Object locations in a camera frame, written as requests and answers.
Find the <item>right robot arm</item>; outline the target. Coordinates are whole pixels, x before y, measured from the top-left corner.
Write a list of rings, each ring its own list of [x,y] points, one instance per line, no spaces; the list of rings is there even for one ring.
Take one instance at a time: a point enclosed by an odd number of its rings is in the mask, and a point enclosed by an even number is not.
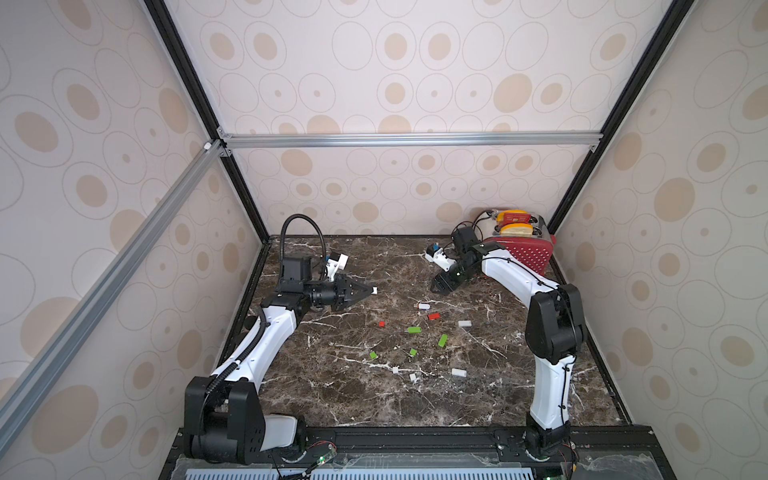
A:
[[[425,249],[425,259],[442,269],[431,292],[448,295],[484,275],[527,308],[525,341],[535,357],[535,382],[523,440],[529,457],[545,461],[570,442],[570,384],[585,338],[580,292],[534,272],[507,248],[479,240],[472,226],[455,229],[452,246],[453,255],[438,244]]]

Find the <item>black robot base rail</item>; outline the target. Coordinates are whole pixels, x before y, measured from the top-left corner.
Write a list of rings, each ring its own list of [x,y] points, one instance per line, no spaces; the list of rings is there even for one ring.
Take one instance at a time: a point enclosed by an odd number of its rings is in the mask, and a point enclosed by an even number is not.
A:
[[[672,479],[647,426],[575,428],[548,459],[524,449],[520,427],[310,428],[296,463],[275,453],[255,463],[186,458],[174,442],[162,479]]]

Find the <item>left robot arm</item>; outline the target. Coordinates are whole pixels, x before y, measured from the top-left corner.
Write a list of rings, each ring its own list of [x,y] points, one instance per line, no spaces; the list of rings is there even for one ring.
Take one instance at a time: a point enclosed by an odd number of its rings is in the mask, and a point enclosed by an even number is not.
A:
[[[197,376],[185,390],[182,443],[185,456],[209,463],[248,465],[266,452],[301,460],[308,437],[303,420],[264,414],[259,388],[286,340],[312,309],[342,311],[377,289],[344,274],[345,255],[326,260],[318,279],[308,257],[280,262],[275,291],[257,310],[255,326],[209,376]]]

